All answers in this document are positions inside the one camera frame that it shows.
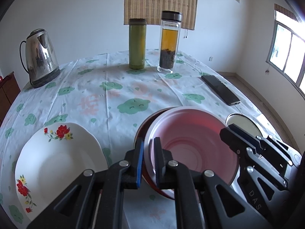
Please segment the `white enamel bowl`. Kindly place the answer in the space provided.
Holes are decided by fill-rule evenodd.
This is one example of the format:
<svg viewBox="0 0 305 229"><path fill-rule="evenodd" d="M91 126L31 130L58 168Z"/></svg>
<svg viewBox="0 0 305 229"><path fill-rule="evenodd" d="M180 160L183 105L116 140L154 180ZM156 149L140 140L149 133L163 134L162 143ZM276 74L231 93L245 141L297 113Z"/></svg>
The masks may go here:
<svg viewBox="0 0 305 229"><path fill-rule="evenodd" d="M248 118L242 114L238 114L238 113L230 114L226 118L226 124L227 125L231 125L231 124L237 125L238 127L240 127L241 129L243 129L248 134L250 134L254 137L263 136L259 127L252 120L250 120L250 118Z"/></svg>

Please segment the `bamboo window blind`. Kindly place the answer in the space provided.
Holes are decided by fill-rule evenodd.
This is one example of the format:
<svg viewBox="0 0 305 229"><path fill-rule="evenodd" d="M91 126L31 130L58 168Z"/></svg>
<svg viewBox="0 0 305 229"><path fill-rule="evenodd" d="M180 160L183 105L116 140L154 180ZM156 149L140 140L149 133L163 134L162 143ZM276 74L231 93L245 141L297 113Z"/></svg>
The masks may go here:
<svg viewBox="0 0 305 229"><path fill-rule="evenodd" d="M180 12L181 27L194 30L197 0L124 0L124 24L129 24L130 19L142 18L148 25L159 25L164 10Z"/></svg>

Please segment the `window with frame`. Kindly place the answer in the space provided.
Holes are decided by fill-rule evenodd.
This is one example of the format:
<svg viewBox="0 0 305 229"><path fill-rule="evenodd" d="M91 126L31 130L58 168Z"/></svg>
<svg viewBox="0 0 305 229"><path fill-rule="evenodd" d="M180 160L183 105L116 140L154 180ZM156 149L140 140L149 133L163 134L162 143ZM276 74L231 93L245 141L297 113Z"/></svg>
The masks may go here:
<svg viewBox="0 0 305 229"><path fill-rule="evenodd" d="M274 5L274 31L266 62L304 96L304 21Z"/></svg>

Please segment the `green thermos bottle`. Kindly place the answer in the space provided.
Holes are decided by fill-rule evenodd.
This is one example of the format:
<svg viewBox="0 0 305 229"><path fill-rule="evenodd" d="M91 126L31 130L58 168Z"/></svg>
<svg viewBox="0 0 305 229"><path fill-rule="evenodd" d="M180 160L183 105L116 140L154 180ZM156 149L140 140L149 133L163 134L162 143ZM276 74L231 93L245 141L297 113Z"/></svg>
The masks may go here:
<svg viewBox="0 0 305 229"><path fill-rule="evenodd" d="M129 67L144 69L146 51L146 19L129 19Z"/></svg>

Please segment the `glass tea bottle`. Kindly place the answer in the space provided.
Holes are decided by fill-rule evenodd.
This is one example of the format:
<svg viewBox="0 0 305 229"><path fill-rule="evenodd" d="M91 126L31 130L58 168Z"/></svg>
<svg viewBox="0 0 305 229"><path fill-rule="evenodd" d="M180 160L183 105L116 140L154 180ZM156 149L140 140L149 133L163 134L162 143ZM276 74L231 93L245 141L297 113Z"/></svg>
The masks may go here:
<svg viewBox="0 0 305 229"><path fill-rule="evenodd" d="M160 55L157 70L172 73L178 52L182 13L164 10L161 13Z"/></svg>

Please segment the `cloud-print tablecloth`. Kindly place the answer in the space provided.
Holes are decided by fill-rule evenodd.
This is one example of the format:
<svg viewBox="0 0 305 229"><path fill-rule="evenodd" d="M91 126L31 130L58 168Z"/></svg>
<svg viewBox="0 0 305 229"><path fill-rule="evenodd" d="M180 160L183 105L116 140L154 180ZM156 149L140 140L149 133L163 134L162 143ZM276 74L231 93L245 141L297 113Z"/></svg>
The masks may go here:
<svg viewBox="0 0 305 229"><path fill-rule="evenodd" d="M158 51L149 50L141 70L129 68L129 54L100 54L65 64L60 75L40 88L19 93L1 125L1 207L10 223L28 228L30 220L16 192L15 167L26 142L44 126L77 123L99 142L108 168L145 139L148 127L163 112L180 106L203 109L223 121L232 113L252 120L279 139L261 111L212 69L180 53L172 73L157 71ZM217 77L239 99L228 106L201 79ZM123 215L130 228L177 228L174 190L160 190L142 163L141 185L125 190Z"/></svg>

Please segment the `brown wooden sideboard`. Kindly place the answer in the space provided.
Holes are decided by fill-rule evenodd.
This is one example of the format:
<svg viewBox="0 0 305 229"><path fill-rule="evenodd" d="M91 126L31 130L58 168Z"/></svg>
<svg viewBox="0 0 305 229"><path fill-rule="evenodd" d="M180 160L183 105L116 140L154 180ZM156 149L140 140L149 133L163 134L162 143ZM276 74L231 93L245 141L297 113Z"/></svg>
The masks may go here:
<svg viewBox="0 0 305 229"><path fill-rule="evenodd" d="M1 77L0 83L0 120L4 122L5 116L8 113L11 105L15 101L18 94L21 92L19 85L15 79L14 72L11 72L6 77Z"/></svg>

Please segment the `pink plastic bowl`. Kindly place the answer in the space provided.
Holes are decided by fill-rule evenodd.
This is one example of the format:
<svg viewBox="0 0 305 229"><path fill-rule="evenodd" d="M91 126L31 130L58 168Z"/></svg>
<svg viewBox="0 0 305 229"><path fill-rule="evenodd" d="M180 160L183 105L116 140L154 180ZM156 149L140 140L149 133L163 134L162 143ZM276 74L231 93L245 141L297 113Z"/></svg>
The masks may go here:
<svg viewBox="0 0 305 229"><path fill-rule="evenodd" d="M174 160L200 173L212 170L230 185L237 174L238 160L220 138L225 127L211 113L193 106L171 108L159 115L144 139L144 161L152 182L156 181L153 140L159 138Z"/></svg>

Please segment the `white plate red flowers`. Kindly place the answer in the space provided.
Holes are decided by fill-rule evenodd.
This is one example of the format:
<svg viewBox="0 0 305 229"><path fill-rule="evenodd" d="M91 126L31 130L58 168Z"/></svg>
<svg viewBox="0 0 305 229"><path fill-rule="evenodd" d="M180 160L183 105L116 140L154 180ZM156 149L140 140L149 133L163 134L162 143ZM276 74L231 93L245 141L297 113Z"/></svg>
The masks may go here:
<svg viewBox="0 0 305 229"><path fill-rule="evenodd" d="M108 168L98 140L77 123L39 129L24 145L15 167L16 192L34 220L83 171Z"/></svg>

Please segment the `stainless steel electric kettle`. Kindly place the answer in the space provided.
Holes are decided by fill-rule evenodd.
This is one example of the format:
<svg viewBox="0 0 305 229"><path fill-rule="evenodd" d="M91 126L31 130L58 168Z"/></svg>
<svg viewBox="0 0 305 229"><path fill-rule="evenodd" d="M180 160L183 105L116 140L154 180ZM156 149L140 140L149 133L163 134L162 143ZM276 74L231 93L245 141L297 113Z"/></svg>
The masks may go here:
<svg viewBox="0 0 305 229"><path fill-rule="evenodd" d="M39 28L25 41L26 71L33 88L39 88L60 74L53 44L46 30Z"/></svg>

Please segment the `black smartphone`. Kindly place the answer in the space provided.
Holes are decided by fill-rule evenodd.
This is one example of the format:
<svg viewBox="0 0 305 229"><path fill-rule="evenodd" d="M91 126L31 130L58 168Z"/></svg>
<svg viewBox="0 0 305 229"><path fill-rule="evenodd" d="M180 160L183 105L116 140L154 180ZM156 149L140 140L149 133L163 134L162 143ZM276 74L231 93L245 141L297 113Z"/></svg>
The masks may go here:
<svg viewBox="0 0 305 229"><path fill-rule="evenodd" d="M217 77L203 75L201 79L221 98L228 106L240 103L240 99L227 88Z"/></svg>

